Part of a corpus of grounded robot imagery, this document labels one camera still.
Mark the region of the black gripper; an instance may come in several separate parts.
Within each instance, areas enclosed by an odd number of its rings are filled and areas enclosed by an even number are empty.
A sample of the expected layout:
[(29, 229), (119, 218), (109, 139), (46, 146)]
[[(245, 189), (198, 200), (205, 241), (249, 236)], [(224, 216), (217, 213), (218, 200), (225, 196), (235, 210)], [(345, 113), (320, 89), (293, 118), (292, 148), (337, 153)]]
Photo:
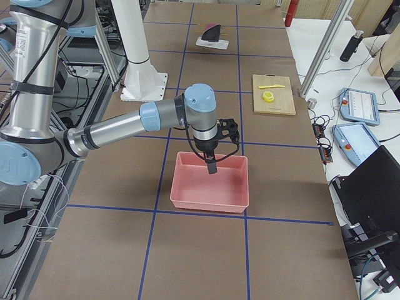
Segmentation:
[(202, 153), (202, 157), (207, 160), (207, 170), (209, 174), (217, 173), (217, 163), (215, 160), (214, 150), (218, 146), (218, 142), (216, 140), (200, 140), (195, 138), (194, 143), (196, 148)]

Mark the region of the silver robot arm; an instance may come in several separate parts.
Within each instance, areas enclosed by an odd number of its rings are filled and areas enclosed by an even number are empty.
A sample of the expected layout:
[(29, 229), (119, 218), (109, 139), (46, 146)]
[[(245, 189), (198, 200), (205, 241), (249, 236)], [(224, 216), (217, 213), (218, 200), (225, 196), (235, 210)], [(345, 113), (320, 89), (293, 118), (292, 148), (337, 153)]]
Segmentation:
[(94, 1), (13, 1), (17, 23), (15, 67), (9, 122), (1, 129), (1, 181), (20, 186), (56, 170), (90, 150), (143, 132), (191, 126), (196, 147), (216, 172), (214, 149), (218, 125), (216, 100), (207, 84), (194, 84), (174, 99), (164, 99), (166, 74), (149, 59), (137, 1), (113, 1), (112, 8), (127, 56), (127, 100), (141, 107), (122, 116), (52, 132), (52, 113), (59, 40), (67, 34), (95, 35)]

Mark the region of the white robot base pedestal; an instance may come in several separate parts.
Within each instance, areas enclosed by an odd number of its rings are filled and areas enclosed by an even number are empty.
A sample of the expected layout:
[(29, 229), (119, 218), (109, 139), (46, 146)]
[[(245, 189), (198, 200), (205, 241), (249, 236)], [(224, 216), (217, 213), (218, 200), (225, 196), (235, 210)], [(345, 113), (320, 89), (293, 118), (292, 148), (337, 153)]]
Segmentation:
[(152, 65), (138, 1), (114, 0), (112, 7), (128, 65), (121, 93), (123, 101), (160, 101), (168, 75)]

